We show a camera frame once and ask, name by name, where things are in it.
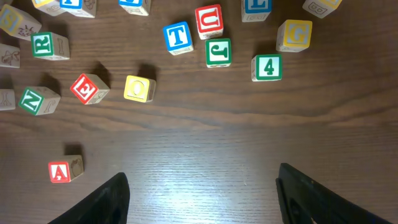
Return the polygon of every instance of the black object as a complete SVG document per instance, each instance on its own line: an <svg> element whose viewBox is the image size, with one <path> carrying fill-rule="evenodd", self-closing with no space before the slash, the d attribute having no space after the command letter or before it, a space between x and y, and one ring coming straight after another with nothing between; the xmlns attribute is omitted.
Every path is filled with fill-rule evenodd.
<svg viewBox="0 0 398 224"><path fill-rule="evenodd" d="M276 179L284 224L391 224L345 200L289 164Z"/></svg>
<svg viewBox="0 0 398 224"><path fill-rule="evenodd" d="M120 172L49 224L126 224L129 202L129 183Z"/></svg>

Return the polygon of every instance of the toy block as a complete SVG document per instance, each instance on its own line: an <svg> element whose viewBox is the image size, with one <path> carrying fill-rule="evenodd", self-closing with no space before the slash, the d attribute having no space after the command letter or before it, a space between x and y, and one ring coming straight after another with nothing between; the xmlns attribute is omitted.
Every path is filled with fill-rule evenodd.
<svg viewBox="0 0 398 224"><path fill-rule="evenodd" d="M151 102L154 99L155 89L155 80L129 75L124 87L124 98L141 103Z"/></svg>
<svg viewBox="0 0 398 224"><path fill-rule="evenodd" d="M242 22L265 21L272 10L272 0L241 0Z"/></svg>
<svg viewBox="0 0 398 224"><path fill-rule="evenodd" d="M257 55L251 60L251 80L254 82L282 79L282 56L280 54Z"/></svg>
<svg viewBox="0 0 398 224"><path fill-rule="evenodd" d="M5 4L0 11L0 28L13 37L30 40L42 25L28 13Z"/></svg>
<svg viewBox="0 0 398 224"><path fill-rule="evenodd" d="M0 90L0 111L15 109L14 90Z"/></svg>
<svg viewBox="0 0 398 224"><path fill-rule="evenodd" d="M310 47L311 21L286 20L278 29L276 50L301 52Z"/></svg>
<svg viewBox="0 0 398 224"><path fill-rule="evenodd" d="M70 91L79 98L84 105L99 103L109 92L109 87L97 75L81 74Z"/></svg>
<svg viewBox="0 0 398 224"><path fill-rule="evenodd" d="M3 5L8 4L11 5L12 0L0 0L0 9L2 8Z"/></svg>
<svg viewBox="0 0 398 224"><path fill-rule="evenodd" d="M46 60L69 60L69 41L51 32L31 35L33 57Z"/></svg>
<svg viewBox="0 0 398 224"><path fill-rule="evenodd" d="M172 55L184 54L193 50L191 33L187 22L163 27L167 50Z"/></svg>
<svg viewBox="0 0 398 224"><path fill-rule="evenodd" d="M32 2L36 9L47 13L50 16L58 16L66 12L61 9L60 2L58 0L32 0Z"/></svg>
<svg viewBox="0 0 398 224"><path fill-rule="evenodd" d="M0 44L0 67L19 68L19 48Z"/></svg>
<svg viewBox="0 0 398 224"><path fill-rule="evenodd" d="M119 5L129 14L149 16L150 0L119 0Z"/></svg>
<svg viewBox="0 0 398 224"><path fill-rule="evenodd" d="M231 40L206 40L206 64L208 68L228 67L232 63Z"/></svg>
<svg viewBox="0 0 398 224"><path fill-rule="evenodd" d="M224 24L219 4L200 7L195 10L199 37L207 40L223 35Z"/></svg>
<svg viewBox="0 0 398 224"><path fill-rule="evenodd" d="M303 9L321 19L332 13L342 0L306 0Z"/></svg>
<svg viewBox="0 0 398 224"><path fill-rule="evenodd" d="M74 16L95 18L97 0L60 0L60 7Z"/></svg>
<svg viewBox="0 0 398 224"><path fill-rule="evenodd" d="M63 156L61 159L49 162L50 180L52 183L69 183L84 172L81 155Z"/></svg>
<svg viewBox="0 0 398 224"><path fill-rule="evenodd" d="M55 112L61 96L47 87L28 86L19 101L19 106L33 115L52 114Z"/></svg>

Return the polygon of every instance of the green number 4 block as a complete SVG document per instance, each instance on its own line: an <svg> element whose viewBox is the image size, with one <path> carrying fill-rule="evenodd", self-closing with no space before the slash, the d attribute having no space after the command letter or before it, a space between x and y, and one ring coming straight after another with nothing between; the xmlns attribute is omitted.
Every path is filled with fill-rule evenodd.
<svg viewBox="0 0 398 224"><path fill-rule="evenodd" d="M19 106L33 115L54 113L61 96L47 87L26 87L19 101Z"/></svg>
<svg viewBox="0 0 398 224"><path fill-rule="evenodd" d="M257 55L251 60L251 80L254 82L282 79L282 56Z"/></svg>
<svg viewBox="0 0 398 224"><path fill-rule="evenodd" d="M51 32L36 33L30 36L33 57L47 60L68 60L69 41L66 37Z"/></svg>
<svg viewBox="0 0 398 224"><path fill-rule="evenodd" d="M231 39L206 40L206 64L208 68L228 67L231 63Z"/></svg>

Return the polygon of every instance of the yellow block face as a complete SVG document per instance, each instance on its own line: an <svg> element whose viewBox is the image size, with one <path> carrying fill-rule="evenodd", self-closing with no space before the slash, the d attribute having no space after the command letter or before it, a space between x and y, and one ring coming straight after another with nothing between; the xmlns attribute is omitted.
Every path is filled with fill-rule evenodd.
<svg viewBox="0 0 398 224"><path fill-rule="evenodd" d="M145 103L148 99L149 86L148 79L129 75L124 88L124 97L128 100Z"/></svg>
<svg viewBox="0 0 398 224"><path fill-rule="evenodd" d="M32 0L33 5L35 6L35 8L44 6L50 2L53 2L54 0Z"/></svg>
<svg viewBox="0 0 398 224"><path fill-rule="evenodd" d="M342 0L320 0L323 4L333 8L337 9L337 7L340 5Z"/></svg>
<svg viewBox="0 0 398 224"><path fill-rule="evenodd" d="M17 32L19 24L22 22L22 16L14 10L14 7L5 4L0 11L0 28L9 35Z"/></svg>
<svg viewBox="0 0 398 224"><path fill-rule="evenodd" d="M284 46L309 47L311 42L312 22L286 20Z"/></svg>

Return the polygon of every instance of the wooden table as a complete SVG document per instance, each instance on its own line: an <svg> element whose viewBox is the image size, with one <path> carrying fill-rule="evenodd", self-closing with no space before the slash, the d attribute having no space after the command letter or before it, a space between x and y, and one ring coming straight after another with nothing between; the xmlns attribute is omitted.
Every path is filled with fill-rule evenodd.
<svg viewBox="0 0 398 224"><path fill-rule="evenodd" d="M33 58L30 42L0 33L21 48L21 69L0 68L0 84L17 100L25 86L62 95L54 114L0 114L0 223L47 223L117 172L129 178L129 223L282 223L281 162L398 222L395 0L344 0L325 19L303 1L278 0L265 22L245 24L238 0L153 0L149 17L100 0L96 19L50 17L16 1L42 31L69 38L71 60ZM193 12L217 2L233 64L208 69ZM282 81L252 82L250 60L275 53L286 19L313 21L311 47L282 54ZM161 29L179 21L190 25L195 51L174 57ZM70 92L83 72L110 85L100 104ZM155 100L125 100L127 75L155 78ZM51 184L48 161L79 152L85 174Z"/></svg>

